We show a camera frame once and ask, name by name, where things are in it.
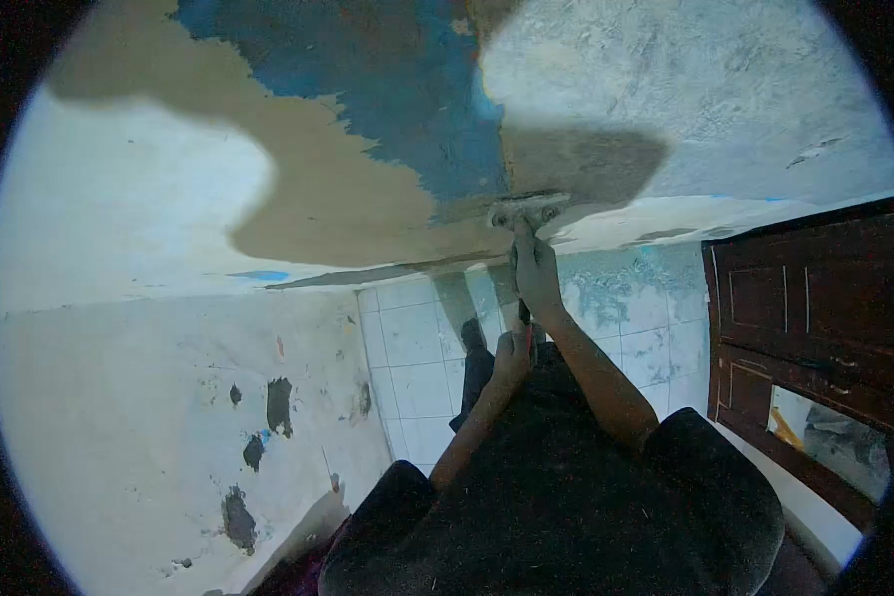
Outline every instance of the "white tile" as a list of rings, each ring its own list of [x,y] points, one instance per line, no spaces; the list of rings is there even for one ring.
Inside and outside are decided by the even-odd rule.
[[[707,334],[708,321],[703,318],[669,326],[670,375],[685,376],[702,367],[703,358],[708,358]]]
[[[444,361],[444,370],[447,373],[447,388],[450,390],[451,411],[456,416],[460,413],[460,405],[463,401],[463,359]]]
[[[593,340],[599,349],[604,351],[606,355],[609,357],[609,360],[616,364],[618,368],[622,368],[622,344],[620,343],[620,337],[614,336],[612,338],[599,338],[598,340]]]
[[[384,432],[387,433],[388,445],[391,446],[391,457],[393,459],[410,460],[407,444],[404,442],[404,430],[400,426],[400,421],[384,421]]]
[[[400,418],[391,384],[391,370],[388,367],[371,369],[371,387],[374,389],[374,398],[377,407],[380,408],[382,419]]]
[[[593,340],[620,335],[619,311],[613,307],[582,300],[580,286],[567,283],[562,289],[563,306],[584,333]]]
[[[634,333],[620,338],[622,372],[636,387],[669,379],[669,328]]]
[[[377,310],[377,290],[375,288],[358,292],[358,309],[362,313],[372,313]]]
[[[444,305],[439,300],[435,302],[434,308],[438,314],[438,335],[441,338],[441,350],[445,361],[463,358],[463,344],[460,338],[453,332],[447,313],[444,311]]]
[[[684,407],[695,408],[708,416],[708,374],[706,372],[679,376],[669,382],[669,414]]]
[[[431,280],[400,281],[377,287],[377,304],[381,310],[433,301],[434,284]]]
[[[659,422],[666,419],[669,415],[669,383],[661,382],[655,385],[640,387],[639,392],[649,401],[649,405],[656,412]]]
[[[441,339],[441,350],[444,361],[453,361],[466,356],[463,350],[463,343],[460,338],[453,332],[447,313],[444,312],[443,303],[435,302],[435,308],[438,314],[438,335]],[[500,314],[488,313],[479,318],[480,330],[483,332],[483,342],[490,353],[497,351],[497,340],[501,336]]]
[[[705,285],[701,288],[669,290],[669,323],[682,323],[697,318],[708,318]]]
[[[400,421],[404,430],[404,442],[411,463],[434,464],[453,440],[450,423],[453,416],[442,418],[408,418]]]
[[[443,363],[395,366],[391,382],[403,419],[453,414]]]
[[[497,353],[497,342],[501,338],[501,314],[494,311],[480,317],[480,329],[483,331],[483,342],[491,354]]]
[[[438,316],[432,302],[382,310],[380,315],[388,364],[402,366],[443,360]]]
[[[470,300],[474,303],[477,317],[500,312],[500,304],[497,303],[497,292],[494,289],[494,280],[490,279],[490,274],[487,273],[486,269],[468,271],[463,276],[467,280],[467,290],[470,292]],[[497,345],[494,344],[487,347],[495,348]]]
[[[368,366],[387,366],[387,350],[384,349],[384,334],[378,313],[361,315],[361,333],[364,335],[364,349],[368,353]]]
[[[622,301],[626,305],[627,318],[620,322],[622,335],[666,327],[669,324],[666,290],[663,288],[633,284],[632,293]]]

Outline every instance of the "trowel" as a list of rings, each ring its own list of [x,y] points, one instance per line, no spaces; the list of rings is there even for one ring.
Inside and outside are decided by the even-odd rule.
[[[525,220],[530,232],[536,231],[550,221],[562,215],[566,209],[570,195],[558,191],[540,191],[503,197],[494,202],[487,212],[487,224],[495,228],[504,228],[513,232],[517,221]],[[510,272],[513,276],[514,293],[520,301],[517,317],[526,327],[526,346],[530,353],[530,364],[536,364],[536,342],[533,340],[533,319],[520,290],[517,288],[517,244],[510,247]]]

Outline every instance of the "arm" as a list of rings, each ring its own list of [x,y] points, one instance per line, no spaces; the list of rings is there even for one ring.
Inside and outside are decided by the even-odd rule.
[[[471,455],[480,447],[494,421],[506,409],[514,391],[523,383],[530,370],[526,338],[525,328],[516,321],[512,332],[504,333],[498,341],[494,374],[480,392],[470,416],[453,436],[453,441],[431,472],[431,484],[437,492],[450,484],[456,473],[470,462]]]
[[[599,426],[638,452],[659,420],[652,406],[563,307],[556,253],[525,221],[515,228],[517,286],[536,320],[553,338]]]

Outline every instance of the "white wall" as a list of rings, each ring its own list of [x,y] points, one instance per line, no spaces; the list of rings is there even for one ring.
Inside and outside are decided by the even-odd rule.
[[[237,593],[276,550],[308,543],[308,530],[293,533],[299,523],[328,519],[322,534],[333,531],[391,463],[375,405],[360,410],[368,373],[358,325],[352,292],[0,316],[6,451],[80,589]],[[243,449],[268,428],[267,383],[282,376],[295,387],[294,434],[272,433],[256,473]],[[223,531],[234,485],[256,523],[251,555]]]

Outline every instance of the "foot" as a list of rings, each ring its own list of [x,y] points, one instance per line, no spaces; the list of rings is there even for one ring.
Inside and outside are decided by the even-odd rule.
[[[476,317],[467,320],[460,328],[460,342],[463,343],[463,349],[467,352],[475,348],[486,348],[483,332],[480,331],[480,321]]]

